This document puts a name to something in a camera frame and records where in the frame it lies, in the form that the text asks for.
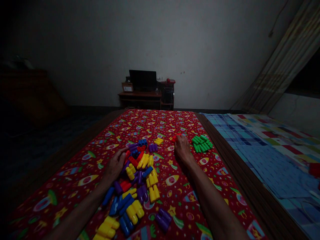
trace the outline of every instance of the pile of green blocks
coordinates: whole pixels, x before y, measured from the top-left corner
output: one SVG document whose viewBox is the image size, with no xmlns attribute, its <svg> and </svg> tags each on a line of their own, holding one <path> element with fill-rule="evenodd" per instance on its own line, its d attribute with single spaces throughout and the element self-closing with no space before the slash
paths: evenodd
<svg viewBox="0 0 320 240">
<path fill-rule="evenodd" d="M 210 140 L 203 135 L 200 137 L 195 136 L 192 139 L 192 142 L 197 153 L 206 152 L 213 147 L 213 144 L 210 142 Z"/>
</svg>

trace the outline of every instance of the red bedsheet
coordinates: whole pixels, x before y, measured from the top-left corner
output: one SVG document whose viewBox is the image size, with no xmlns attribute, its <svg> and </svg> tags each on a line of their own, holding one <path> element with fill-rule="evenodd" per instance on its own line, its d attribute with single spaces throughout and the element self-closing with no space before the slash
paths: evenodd
<svg viewBox="0 0 320 240">
<path fill-rule="evenodd" d="M 206 135 L 192 112 L 126 111 L 12 213 L 10 227 L 13 238 L 43 238 L 96 187 L 108 159 L 118 149 L 139 139 L 153 143 L 159 137 L 164 142 L 154 153 L 154 167 L 158 172 L 160 200 L 154 204 L 144 203 L 145 215 L 129 239 L 211 239 L 197 196 L 174 157 L 174 144 L 170 139 L 177 133 L 186 135 L 189 140 L 195 135 Z M 196 153 L 193 147 L 191 149 L 198 165 L 225 199 L 250 239 L 266 239 L 217 151 Z M 173 217 L 166 235 L 154 220 L 159 207 Z M 108 212 L 109 208 L 99 208 L 78 239 L 92 239 Z M 116 239 L 124 238 L 119 229 Z"/>
</svg>

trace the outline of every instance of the forearm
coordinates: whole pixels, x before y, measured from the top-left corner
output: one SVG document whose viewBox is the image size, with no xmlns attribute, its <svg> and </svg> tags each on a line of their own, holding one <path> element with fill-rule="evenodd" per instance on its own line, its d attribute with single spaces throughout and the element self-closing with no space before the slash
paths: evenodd
<svg viewBox="0 0 320 240">
<path fill-rule="evenodd" d="M 186 161 L 186 165 L 196 185 L 201 206 L 205 206 L 208 213 L 206 218 L 214 237 L 217 239 L 248 239 L 240 222 L 208 176 L 198 166 L 192 155 L 188 157 L 190 159 Z"/>
<path fill-rule="evenodd" d="M 111 181 L 102 180 L 96 189 L 82 200 L 82 202 L 45 237 L 45 240 L 76 239 L 101 204 L 111 184 Z"/>
</svg>

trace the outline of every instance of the wooden cabinet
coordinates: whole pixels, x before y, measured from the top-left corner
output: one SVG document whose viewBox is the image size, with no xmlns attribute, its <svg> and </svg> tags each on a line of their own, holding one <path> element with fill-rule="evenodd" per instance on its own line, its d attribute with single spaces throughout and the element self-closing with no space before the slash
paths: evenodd
<svg viewBox="0 0 320 240">
<path fill-rule="evenodd" d="M 10 70 L 0 73 L 0 91 L 35 127 L 69 114 L 45 70 Z"/>
</svg>

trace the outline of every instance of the wooden bed frame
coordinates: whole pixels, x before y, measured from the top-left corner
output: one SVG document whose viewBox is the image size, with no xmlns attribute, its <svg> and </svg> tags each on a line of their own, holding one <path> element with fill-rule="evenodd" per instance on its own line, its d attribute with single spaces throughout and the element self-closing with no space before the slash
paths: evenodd
<svg viewBox="0 0 320 240">
<path fill-rule="evenodd" d="M 43 164 L 31 171 L 26 177 L 13 186 L 6 196 L 6 214 L 12 212 L 24 200 L 40 188 L 62 165 L 78 153 L 90 140 L 104 130 L 114 119 L 125 110 L 109 113 L 94 126 L 90 127 L 75 140 L 53 154 Z M 272 194 L 263 186 L 261 181 L 238 156 L 227 141 L 204 115 L 196 113 L 199 121 L 208 133 L 216 147 L 221 160 L 236 182 L 242 196 L 256 216 L 261 228 L 269 239 L 308 239 L 296 225 L 285 209 L 278 203 Z"/>
</svg>

